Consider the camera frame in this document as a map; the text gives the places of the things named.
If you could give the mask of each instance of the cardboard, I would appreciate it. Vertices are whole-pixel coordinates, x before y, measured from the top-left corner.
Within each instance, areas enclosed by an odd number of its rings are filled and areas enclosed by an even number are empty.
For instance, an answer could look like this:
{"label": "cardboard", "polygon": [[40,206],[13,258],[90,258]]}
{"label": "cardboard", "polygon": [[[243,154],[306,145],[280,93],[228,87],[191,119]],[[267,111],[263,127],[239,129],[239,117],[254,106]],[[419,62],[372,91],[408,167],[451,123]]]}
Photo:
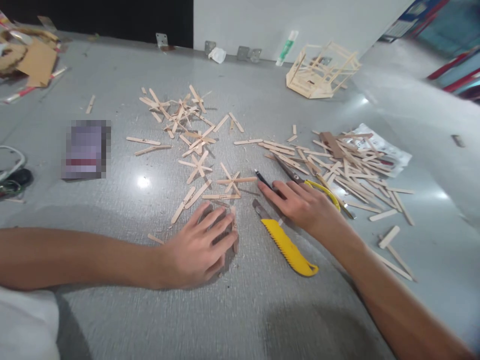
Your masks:
{"label": "cardboard", "polygon": [[342,151],[340,146],[337,144],[337,141],[335,140],[335,137],[332,135],[331,132],[321,132],[320,140],[322,140],[325,144],[327,144],[330,147],[333,153],[333,157],[335,159],[341,159],[344,157],[344,152]]}
{"label": "cardboard", "polygon": [[25,57],[16,68],[30,77],[27,86],[45,88],[49,85],[57,52],[36,38],[32,40],[33,43],[28,46]]}

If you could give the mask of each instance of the yellow scissors handle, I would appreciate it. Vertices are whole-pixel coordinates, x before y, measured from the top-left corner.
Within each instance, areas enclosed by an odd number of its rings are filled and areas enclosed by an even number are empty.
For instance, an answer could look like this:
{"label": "yellow scissors handle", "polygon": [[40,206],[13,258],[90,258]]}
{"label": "yellow scissors handle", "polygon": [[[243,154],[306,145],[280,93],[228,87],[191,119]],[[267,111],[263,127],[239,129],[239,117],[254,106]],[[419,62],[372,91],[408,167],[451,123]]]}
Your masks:
{"label": "yellow scissors handle", "polygon": [[339,201],[337,200],[335,195],[332,194],[332,192],[330,190],[328,190],[325,186],[322,186],[322,185],[317,184],[316,182],[313,182],[313,181],[310,181],[310,180],[305,180],[305,184],[307,184],[311,188],[317,188],[317,189],[322,190],[325,194],[328,195],[328,197],[331,199],[331,202],[333,203],[333,205],[335,205],[337,210],[341,211]]}

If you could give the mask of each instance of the hand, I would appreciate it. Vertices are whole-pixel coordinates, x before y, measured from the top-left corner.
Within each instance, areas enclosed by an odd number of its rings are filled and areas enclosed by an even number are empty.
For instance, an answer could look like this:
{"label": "hand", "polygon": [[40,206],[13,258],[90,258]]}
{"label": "hand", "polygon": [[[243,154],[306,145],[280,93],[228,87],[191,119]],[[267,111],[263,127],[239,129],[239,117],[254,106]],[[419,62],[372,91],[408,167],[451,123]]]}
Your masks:
{"label": "hand", "polygon": [[282,199],[263,182],[257,183],[267,199],[318,241],[322,242],[325,238],[338,234],[340,230],[351,230],[328,197],[307,184],[298,185],[294,181],[285,184],[282,181],[274,181],[273,186],[285,197]]}
{"label": "hand", "polygon": [[207,282],[225,265],[225,253],[238,238],[238,233],[229,233],[215,245],[212,242],[230,225],[234,215],[229,213],[209,229],[225,211],[224,207],[216,208],[198,223],[209,205],[209,201],[202,203],[183,229],[157,248],[161,256],[156,263],[161,266],[164,276],[162,284],[154,285],[154,288],[192,288]]}

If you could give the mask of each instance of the yellow utility knife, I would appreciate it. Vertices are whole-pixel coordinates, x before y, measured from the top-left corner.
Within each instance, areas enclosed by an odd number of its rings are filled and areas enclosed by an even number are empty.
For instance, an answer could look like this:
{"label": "yellow utility knife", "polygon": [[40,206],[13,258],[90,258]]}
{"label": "yellow utility knife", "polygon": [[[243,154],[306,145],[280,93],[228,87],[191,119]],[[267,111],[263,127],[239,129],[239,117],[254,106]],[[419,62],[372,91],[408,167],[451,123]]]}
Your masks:
{"label": "yellow utility knife", "polygon": [[257,200],[253,200],[253,208],[260,215],[261,222],[265,225],[270,233],[271,238],[280,249],[283,257],[298,274],[304,277],[312,277],[319,272],[319,268],[307,261],[300,253],[299,249],[294,245],[285,231],[280,227],[279,223],[272,219],[269,213],[263,208]]}

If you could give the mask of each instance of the dark wall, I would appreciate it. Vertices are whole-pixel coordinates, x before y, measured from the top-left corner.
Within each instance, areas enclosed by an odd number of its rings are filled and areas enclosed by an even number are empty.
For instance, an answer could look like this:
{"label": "dark wall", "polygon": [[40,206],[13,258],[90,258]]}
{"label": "dark wall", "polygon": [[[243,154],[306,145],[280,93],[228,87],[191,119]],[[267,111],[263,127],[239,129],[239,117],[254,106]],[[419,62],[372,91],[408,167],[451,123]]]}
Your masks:
{"label": "dark wall", "polygon": [[0,9],[12,22],[40,24],[42,15],[59,30],[147,43],[162,33],[169,45],[194,47],[194,0],[0,0]]}

